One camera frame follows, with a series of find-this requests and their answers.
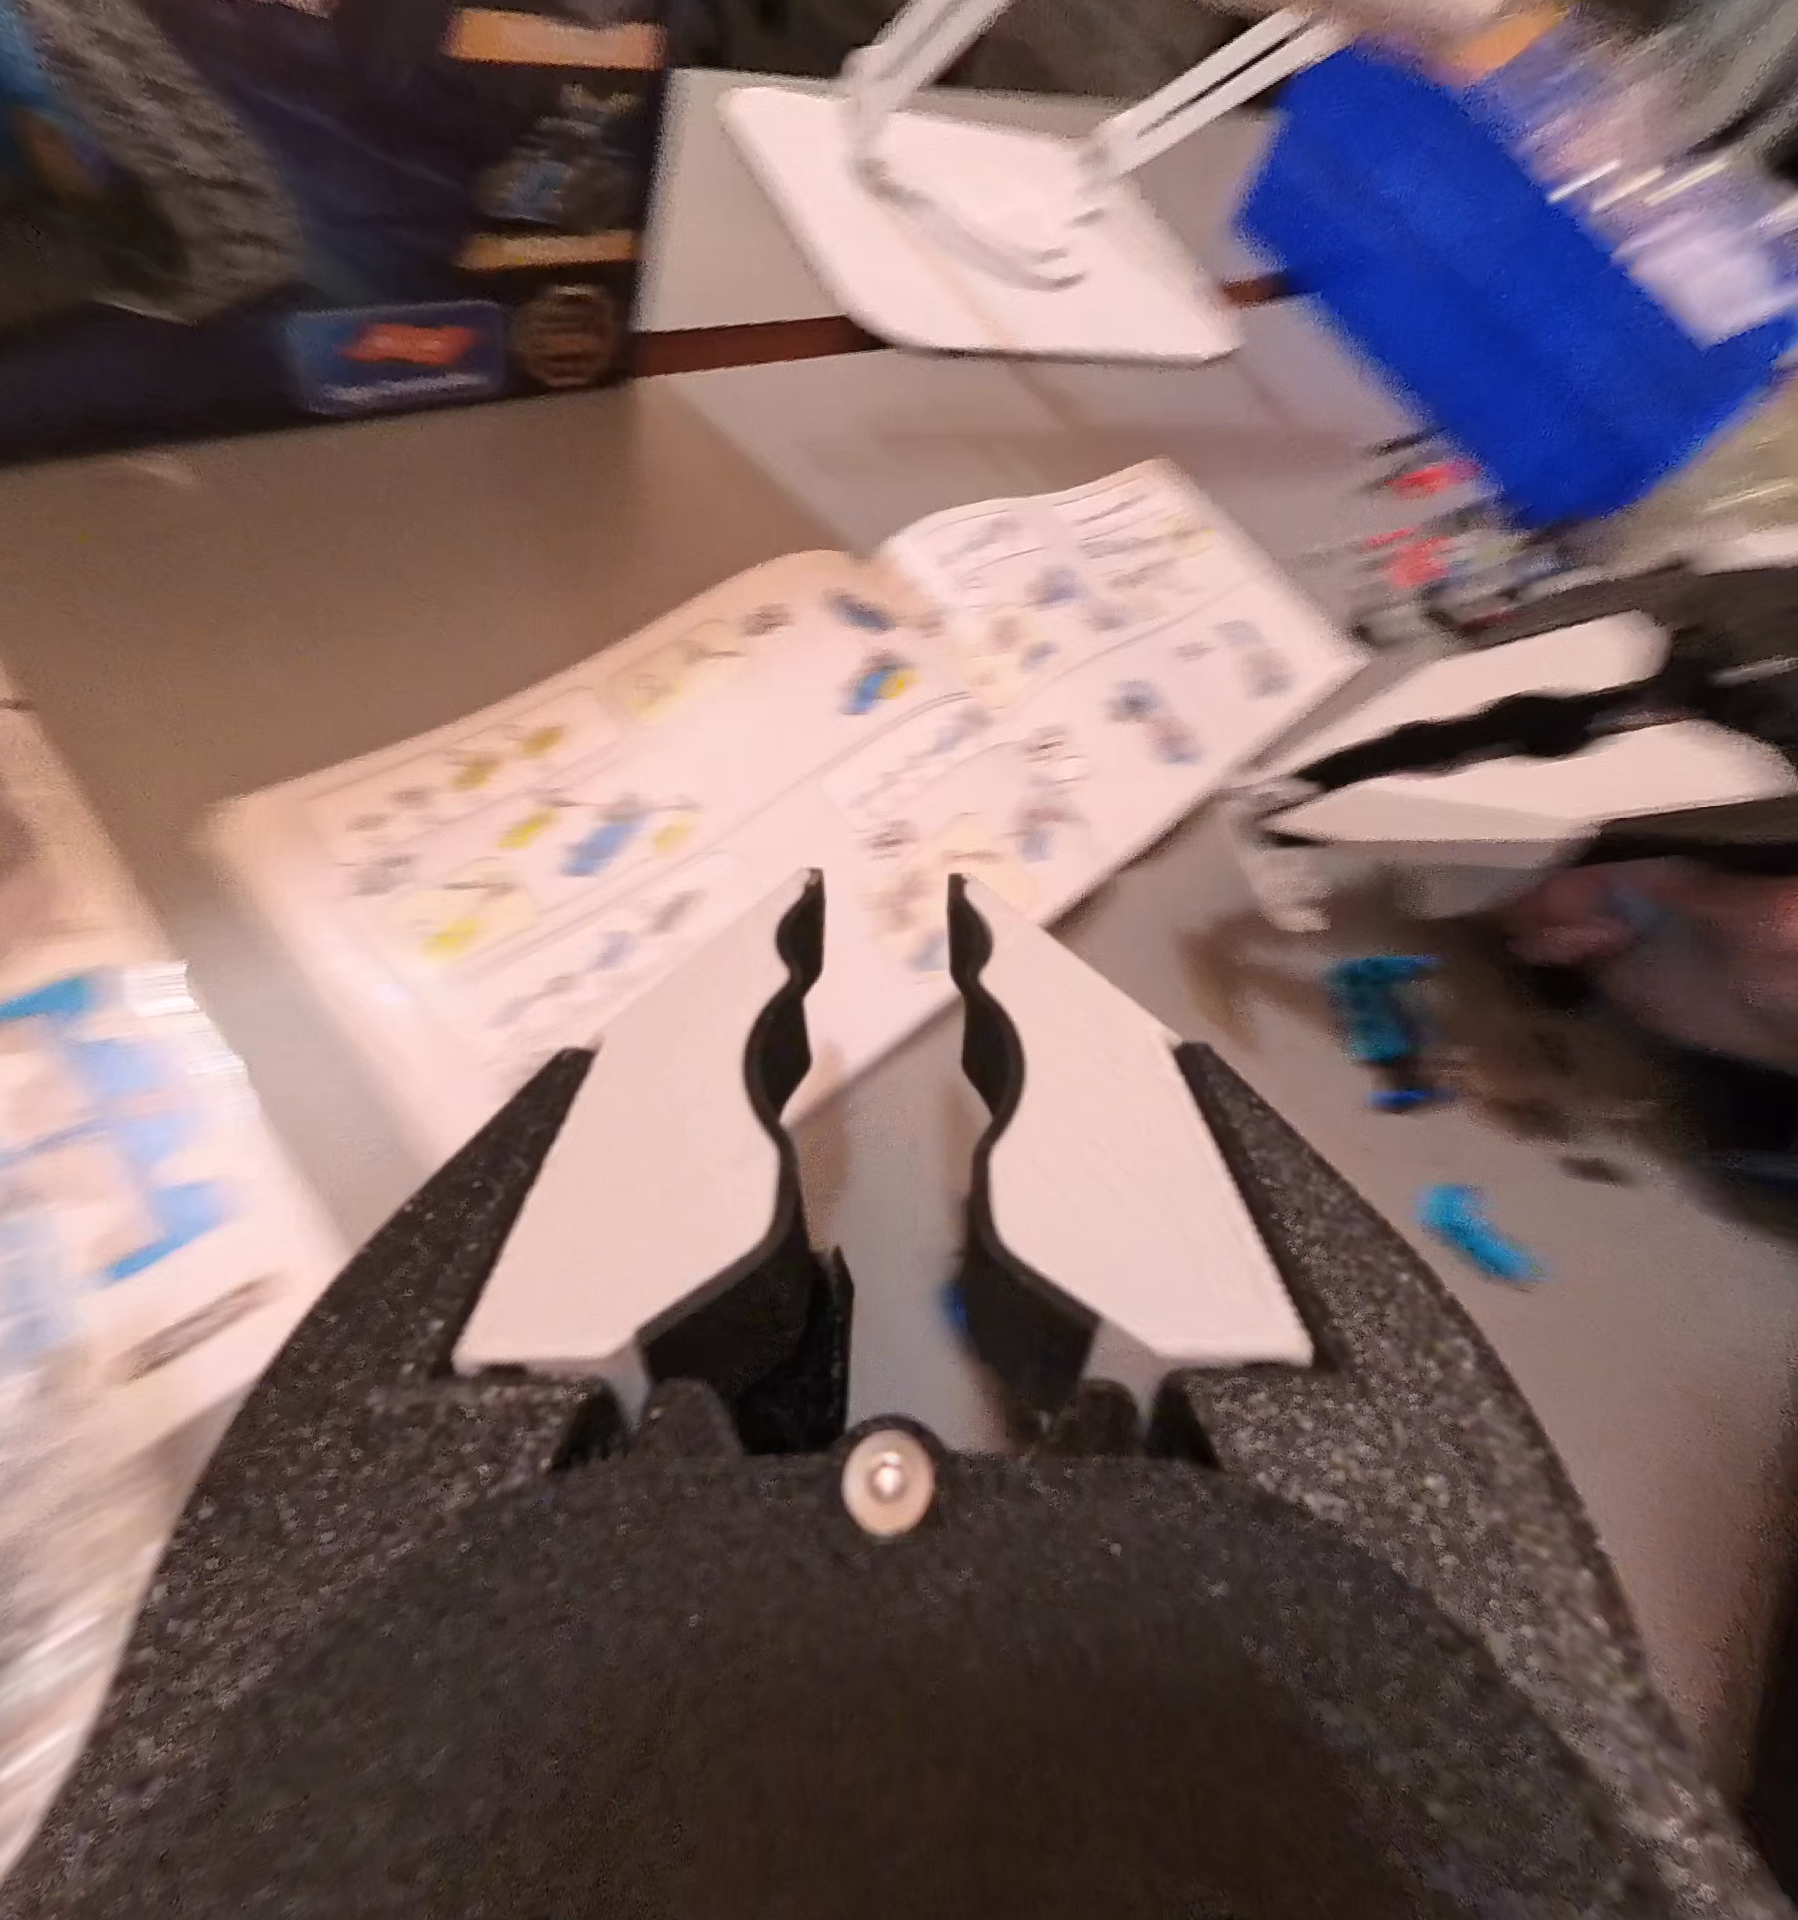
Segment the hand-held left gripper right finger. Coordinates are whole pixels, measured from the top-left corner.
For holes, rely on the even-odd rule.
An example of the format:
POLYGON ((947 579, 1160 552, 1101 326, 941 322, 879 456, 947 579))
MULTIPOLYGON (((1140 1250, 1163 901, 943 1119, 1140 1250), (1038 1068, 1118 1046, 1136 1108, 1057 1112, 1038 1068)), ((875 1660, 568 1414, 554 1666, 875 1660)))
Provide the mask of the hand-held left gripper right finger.
POLYGON ((1092 1385, 1304 1371, 1316 1339, 1182 1041, 975 877, 948 885, 961 1069, 983 1109, 955 1298, 1023 1418, 1092 1385))

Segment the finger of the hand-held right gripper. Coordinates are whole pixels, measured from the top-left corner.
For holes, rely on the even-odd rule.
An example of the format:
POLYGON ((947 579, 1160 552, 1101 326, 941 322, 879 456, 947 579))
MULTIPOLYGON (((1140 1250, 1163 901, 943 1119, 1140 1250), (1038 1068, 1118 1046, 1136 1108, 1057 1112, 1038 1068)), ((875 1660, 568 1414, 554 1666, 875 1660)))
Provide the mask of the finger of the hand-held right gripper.
POLYGON ((1431 659, 1294 753, 1249 797, 1677 797, 1682 718, 1653 691, 1672 638, 1603 612, 1431 659))
POLYGON ((1248 888, 1275 924, 1324 924, 1338 891, 1370 877, 1409 919, 1466 921, 1588 854, 1607 827, 1797 800, 1775 747, 1697 718, 1552 757, 1291 774, 1248 802, 1248 888))

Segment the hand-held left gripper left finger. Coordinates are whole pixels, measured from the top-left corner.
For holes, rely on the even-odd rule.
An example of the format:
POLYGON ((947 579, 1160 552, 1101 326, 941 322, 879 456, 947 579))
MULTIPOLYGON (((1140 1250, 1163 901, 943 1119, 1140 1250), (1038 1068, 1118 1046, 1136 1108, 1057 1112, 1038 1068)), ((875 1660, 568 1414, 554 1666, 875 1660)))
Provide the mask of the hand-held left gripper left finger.
POLYGON ((462 1380, 669 1380, 727 1405, 797 1355, 823 1281, 787 1109, 813 1072, 821 873, 787 877, 598 1035, 451 1349, 462 1380))

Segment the pile of toy building pieces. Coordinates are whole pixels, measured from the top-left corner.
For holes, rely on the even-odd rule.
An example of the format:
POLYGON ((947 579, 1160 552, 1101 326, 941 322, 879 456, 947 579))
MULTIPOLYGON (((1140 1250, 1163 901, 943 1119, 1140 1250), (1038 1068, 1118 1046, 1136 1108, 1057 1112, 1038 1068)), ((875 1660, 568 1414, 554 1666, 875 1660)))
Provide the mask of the pile of toy building pieces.
POLYGON ((1522 523, 1487 470, 1446 441, 1409 432, 1361 446, 1357 501, 1372 526, 1349 565, 1372 611, 1419 604, 1470 630, 1572 571, 1560 536, 1522 523))

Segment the white desk lamp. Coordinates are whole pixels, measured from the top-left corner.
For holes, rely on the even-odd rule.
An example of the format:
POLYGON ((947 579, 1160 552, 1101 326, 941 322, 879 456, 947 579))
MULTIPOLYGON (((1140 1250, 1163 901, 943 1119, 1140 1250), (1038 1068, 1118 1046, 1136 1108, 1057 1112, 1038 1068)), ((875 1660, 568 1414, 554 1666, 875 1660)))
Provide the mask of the white desk lamp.
POLYGON ((1242 349, 1229 298, 1137 173, 1349 45, 1297 7, 1062 138, 915 108, 1006 2, 909 3, 827 90, 752 83, 719 115, 849 320, 887 346, 1191 370, 1242 349))

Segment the person's right hand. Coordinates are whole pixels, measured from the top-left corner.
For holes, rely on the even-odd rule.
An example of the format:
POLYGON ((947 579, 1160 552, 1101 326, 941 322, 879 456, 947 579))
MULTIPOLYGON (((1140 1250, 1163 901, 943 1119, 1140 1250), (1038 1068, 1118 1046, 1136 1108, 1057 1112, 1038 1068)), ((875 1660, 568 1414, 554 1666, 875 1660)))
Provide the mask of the person's right hand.
POLYGON ((1512 901, 1504 928, 1656 1036, 1798 1076, 1798 877, 1581 868, 1512 901))

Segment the blue angled toy beam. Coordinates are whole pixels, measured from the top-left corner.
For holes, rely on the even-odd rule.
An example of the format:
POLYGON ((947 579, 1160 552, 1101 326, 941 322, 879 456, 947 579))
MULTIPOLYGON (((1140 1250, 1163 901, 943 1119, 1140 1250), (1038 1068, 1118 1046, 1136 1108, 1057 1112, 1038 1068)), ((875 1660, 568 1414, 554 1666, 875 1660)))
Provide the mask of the blue angled toy beam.
POLYGON ((1419 1223, 1476 1274, 1512 1286, 1546 1279, 1536 1255, 1493 1218, 1487 1196, 1466 1182, 1434 1182, 1417 1194, 1419 1223))

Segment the blue plastic bin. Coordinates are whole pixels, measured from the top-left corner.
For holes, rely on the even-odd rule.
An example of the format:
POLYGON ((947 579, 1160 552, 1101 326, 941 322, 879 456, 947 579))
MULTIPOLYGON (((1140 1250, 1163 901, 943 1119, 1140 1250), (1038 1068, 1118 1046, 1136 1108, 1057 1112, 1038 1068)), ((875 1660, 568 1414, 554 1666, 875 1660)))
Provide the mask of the blue plastic bin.
POLYGON ((1377 52, 1283 88, 1234 230, 1531 526, 1631 508, 1798 345, 1785 308, 1699 339, 1472 105, 1377 52))

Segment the instruction booklet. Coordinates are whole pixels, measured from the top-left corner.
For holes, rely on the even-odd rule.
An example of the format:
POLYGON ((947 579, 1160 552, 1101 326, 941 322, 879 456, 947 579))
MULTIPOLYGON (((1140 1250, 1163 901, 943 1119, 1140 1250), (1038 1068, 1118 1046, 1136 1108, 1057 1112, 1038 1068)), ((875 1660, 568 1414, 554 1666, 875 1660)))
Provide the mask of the instruction booklet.
POLYGON ((808 1108, 948 1004, 953 875, 1052 924, 1365 659, 1143 463, 761 563, 208 844, 434 1153, 819 871, 808 1108))

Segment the pile of clear plastic bags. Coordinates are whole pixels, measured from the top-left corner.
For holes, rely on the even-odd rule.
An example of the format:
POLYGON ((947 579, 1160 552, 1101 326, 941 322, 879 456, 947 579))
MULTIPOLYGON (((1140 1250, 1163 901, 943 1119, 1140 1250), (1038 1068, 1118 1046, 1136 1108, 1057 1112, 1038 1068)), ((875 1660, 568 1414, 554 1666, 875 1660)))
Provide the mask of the pile of clear plastic bags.
POLYGON ((1798 359, 1798 3, 1505 7, 1512 50, 1464 95, 1614 263, 1701 346, 1778 322, 1798 359))

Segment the blue sticker sheet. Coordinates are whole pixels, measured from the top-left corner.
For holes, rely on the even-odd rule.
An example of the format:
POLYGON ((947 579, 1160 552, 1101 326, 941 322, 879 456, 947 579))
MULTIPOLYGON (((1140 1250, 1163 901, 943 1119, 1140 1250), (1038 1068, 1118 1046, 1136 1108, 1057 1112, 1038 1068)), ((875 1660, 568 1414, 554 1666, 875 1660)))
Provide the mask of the blue sticker sheet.
POLYGON ((237 1403, 345 1260, 2 664, 0 1210, 146 1431, 237 1403))

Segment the clear bag of grey pieces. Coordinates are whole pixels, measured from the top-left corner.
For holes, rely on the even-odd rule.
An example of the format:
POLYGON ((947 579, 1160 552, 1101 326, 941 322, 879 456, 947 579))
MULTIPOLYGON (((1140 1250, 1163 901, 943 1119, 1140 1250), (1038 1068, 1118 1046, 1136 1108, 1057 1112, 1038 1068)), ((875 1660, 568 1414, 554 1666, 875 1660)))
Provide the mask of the clear bag of grey pieces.
POLYGON ((0 1885, 87 1747, 237 1401, 146 1429, 77 1357, 0 1401, 0 1885))

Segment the dark blue toy box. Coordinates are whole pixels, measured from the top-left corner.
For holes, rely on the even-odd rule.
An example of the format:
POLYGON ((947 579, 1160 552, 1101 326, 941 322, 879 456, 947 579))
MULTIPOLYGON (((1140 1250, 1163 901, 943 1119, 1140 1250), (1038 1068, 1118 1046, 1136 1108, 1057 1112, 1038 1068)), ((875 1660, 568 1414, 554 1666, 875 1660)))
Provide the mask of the dark blue toy box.
POLYGON ((632 372, 667 9, 0 2, 0 468, 632 372))

